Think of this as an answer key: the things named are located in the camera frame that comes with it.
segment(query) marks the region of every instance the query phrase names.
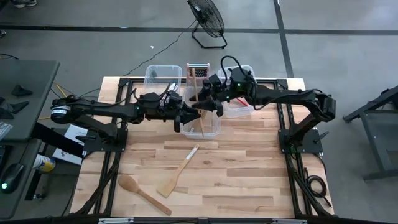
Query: fan stand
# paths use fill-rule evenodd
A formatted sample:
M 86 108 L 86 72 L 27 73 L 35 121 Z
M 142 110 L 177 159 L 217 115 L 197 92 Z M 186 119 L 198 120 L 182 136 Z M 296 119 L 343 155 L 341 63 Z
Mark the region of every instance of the fan stand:
M 197 31 L 197 29 L 198 29 L 198 26 L 199 26 L 199 22 L 197 22 L 195 28 L 194 28 L 193 31 L 192 31 L 192 38 L 193 38 L 196 42 L 198 42 L 198 44 L 200 45 L 201 48 L 204 48 L 204 49 L 224 49 L 224 48 L 228 45 L 228 43 L 227 43 L 226 40 L 225 40 L 224 35 L 222 34 L 221 37 L 223 38 L 223 40 L 224 40 L 224 42 L 225 42 L 225 45 L 223 45 L 223 46 L 214 46 L 214 47 L 206 47 L 206 46 L 203 46 L 203 44 L 201 44 L 201 43 L 199 42 L 199 40 L 198 40 L 198 39 L 195 37 L 195 35 L 194 35 L 194 33 L 195 33 L 195 32 Z

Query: clear plastic bin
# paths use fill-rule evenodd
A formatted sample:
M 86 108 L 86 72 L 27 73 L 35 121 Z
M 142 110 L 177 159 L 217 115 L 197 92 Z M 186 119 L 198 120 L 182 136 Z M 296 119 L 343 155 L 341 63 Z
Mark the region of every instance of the clear plastic bin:
M 177 65 L 149 65 L 145 73 L 144 93 L 161 94 L 169 83 L 176 83 L 180 94 L 182 69 Z
M 201 90 L 201 85 L 198 85 L 198 91 Z M 195 89 L 192 86 L 192 83 L 188 82 L 187 87 L 185 87 L 185 91 L 183 94 L 183 101 L 188 105 L 192 105 L 194 102 L 189 101 L 189 98 L 195 94 Z M 206 116 L 202 117 L 203 126 L 204 126 L 204 137 L 201 133 L 200 128 L 200 120 L 196 119 L 191 121 L 185 125 L 180 125 L 181 133 L 190 139 L 214 139 L 219 133 L 221 129 L 221 120 L 217 117 L 216 111 L 207 111 Z
M 228 70 L 229 68 L 234 69 L 237 68 L 238 66 L 233 66 L 233 67 L 226 67 L 225 72 L 228 78 L 231 76 L 231 72 Z M 251 71 L 251 75 L 253 76 L 254 79 L 256 79 L 256 76 L 254 75 L 253 68 L 250 67 L 249 65 L 242 65 L 242 68 Z M 223 72 L 223 69 L 219 69 L 217 76 L 220 78 L 220 80 L 223 82 L 225 80 L 225 75 Z M 240 116 L 247 116 L 250 115 L 253 111 L 254 108 L 253 106 L 249 105 L 244 98 L 240 98 L 240 100 L 243 103 L 246 103 L 248 106 L 245 106 L 243 103 L 239 102 L 237 99 L 231 100 L 231 102 L 222 102 L 223 108 L 224 108 L 224 115 L 227 118 L 237 118 Z

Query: computer mouse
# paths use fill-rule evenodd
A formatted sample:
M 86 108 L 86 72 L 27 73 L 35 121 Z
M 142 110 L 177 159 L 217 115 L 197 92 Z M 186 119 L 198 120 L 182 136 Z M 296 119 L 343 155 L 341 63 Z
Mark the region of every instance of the computer mouse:
M 12 193 L 18 188 L 19 180 L 22 177 L 24 165 L 11 164 L 3 173 L 0 179 L 0 190 L 5 194 Z

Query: wooden table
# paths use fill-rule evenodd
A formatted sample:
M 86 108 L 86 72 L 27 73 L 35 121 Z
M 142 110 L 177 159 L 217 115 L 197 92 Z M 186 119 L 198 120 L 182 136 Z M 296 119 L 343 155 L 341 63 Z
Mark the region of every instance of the wooden table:
M 119 77 L 104 77 L 99 101 L 114 103 L 118 82 Z M 305 89 L 301 78 L 288 78 L 287 82 L 290 90 Z M 134 87 L 138 93 L 142 90 L 141 83 Z M 309 113 L 305 107 L 294 105 L 293 112 L 296 123 Z M 107 123 L 111 118 L 98 120 Z M 251 116 L 222 118 L 221 134 L 214 141 L 189 140 L 174 132 L 172 121 L 145 120 L 138 125 L 129 124 L 128 129 L 119 174 L 133 177 L 142 190 L 172 210 L 172 217 L 294 217 L 285 157 L 280 153 L 277 137 L 280 126 L 276 104 Z M 200 149 L 181 173 L 175 190 L 163 198 L 156 187 L 173 174 L 196 143 Z M 71 212 L 80 209 L 98 186 L 103 157 L 103 152 L 96 152 L 83 161 Z M 321 162 L 311 154 L 302 157 L 309 174 L 319 175 L 326 182 Z M 297 193 L 304 212 L 302 192 Z M 333 213 L 323 199 L 319 201 Z M 116 184 L 112 216 L 166 215 Z

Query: yellow cable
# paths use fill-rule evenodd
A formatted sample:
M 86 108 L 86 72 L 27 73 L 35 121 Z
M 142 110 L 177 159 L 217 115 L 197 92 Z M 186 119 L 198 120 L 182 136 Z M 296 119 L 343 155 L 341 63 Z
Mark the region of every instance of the yellow cable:
M 64 97 L 67 97 L 67 95 L 65 94 L 65 92 L 61 89 L 61 87 L 57 84 L 57 83 L 55 83 L 54 82 L 54 84 L 55 84 L 55 86 L 60 90 L 60 92 L 62 93 L 62 95 L 64 96 Z M 51 116 L 46 116 L 46 117 L 41 117 L 41 118 L 39 118 L 40 120 L 42 120 L 42 119 L 50 119 L 51 118 Z
M 39 119 L 50 119 L 51 118 L 51 116 L 48 116 L 48 117 L 41 117 L 41 118 L 39 118 Z
M 67 97 L 67 95 L 65 94 L 65 92 L 61 89 L 61 87 L 60 87 L 58 84 L 56 84 L 56 83 L 54 83 L 54 84 L 55 84 L 55 86 L 60 90 L 60 92 L 62 93 L 63 97 Z

